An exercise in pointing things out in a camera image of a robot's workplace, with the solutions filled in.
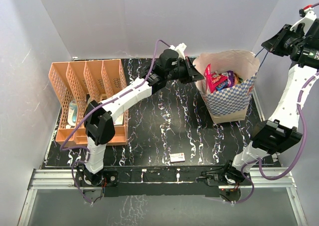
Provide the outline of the checkered paper bag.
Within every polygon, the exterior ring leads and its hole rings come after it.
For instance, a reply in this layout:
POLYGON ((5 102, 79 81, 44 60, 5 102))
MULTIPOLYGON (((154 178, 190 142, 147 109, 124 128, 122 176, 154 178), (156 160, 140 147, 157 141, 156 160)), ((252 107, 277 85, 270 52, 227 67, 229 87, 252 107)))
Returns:
POLYGON ((204 76, 195 83, 214 123, 246 117, 260 61, 247 50, 202 53, 193 65, 204 76))

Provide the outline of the purple candy bag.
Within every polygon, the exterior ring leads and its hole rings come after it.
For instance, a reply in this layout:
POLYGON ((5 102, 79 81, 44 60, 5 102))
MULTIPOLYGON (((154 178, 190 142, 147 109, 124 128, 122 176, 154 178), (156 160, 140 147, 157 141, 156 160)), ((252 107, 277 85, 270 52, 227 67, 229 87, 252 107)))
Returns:
POLYGON ((221 73, 221 75, 227 77, 228 88, 235 86, 234 72, 233 71, 226 71, 226 72, 221 73))

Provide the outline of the pink popcorn snack bag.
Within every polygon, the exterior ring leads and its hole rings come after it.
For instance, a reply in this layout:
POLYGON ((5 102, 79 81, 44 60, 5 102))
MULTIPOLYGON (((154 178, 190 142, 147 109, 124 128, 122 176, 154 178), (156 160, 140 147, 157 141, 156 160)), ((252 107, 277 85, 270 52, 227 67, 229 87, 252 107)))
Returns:
POLYGON ((212 82, 212 74, 211 74, 211 64, 208 64, 206 66, 206 69, 204 71, 204 77, 205 77, 205 87, 206 87, 206 94, 211 94, 214 92, 214 85, 212 82))

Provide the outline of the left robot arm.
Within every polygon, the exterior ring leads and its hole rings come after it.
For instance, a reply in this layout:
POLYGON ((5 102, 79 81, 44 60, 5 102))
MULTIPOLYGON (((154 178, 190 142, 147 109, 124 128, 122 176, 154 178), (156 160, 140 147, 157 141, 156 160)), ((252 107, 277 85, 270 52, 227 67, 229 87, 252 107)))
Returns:
POLYGON ((93 186, 102 182, 106 145, 115 136, 114 121, 126 110, 163 89, 168 81, 188 84, 203 79, 189 57, 166 49, 142 76, 123 90, 102 102, 91 101, 84 116, 88 153, 82 178, 93 186))

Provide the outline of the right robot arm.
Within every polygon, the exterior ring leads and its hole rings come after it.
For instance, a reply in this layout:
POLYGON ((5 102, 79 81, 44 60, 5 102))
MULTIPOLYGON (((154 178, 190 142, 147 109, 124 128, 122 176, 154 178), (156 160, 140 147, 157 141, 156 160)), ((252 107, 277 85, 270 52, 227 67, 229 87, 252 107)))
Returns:
POLYGON ((313 84, 319 78, 319 20, 306 23, 300 20, 294 25, 285 24, 272 38, 261 44, 269 53, 289 56, 292 66, 281 99, 268 120, 254 129, 249 145, 233 160, 227 162, 220 177, 229 185, 243 182, 252 166, 261 165, 262 159, 300 144, 300 148, 288 169, 267 180, 286 176, 298 162, 307 140, 307 125, 302 108, 313 84))

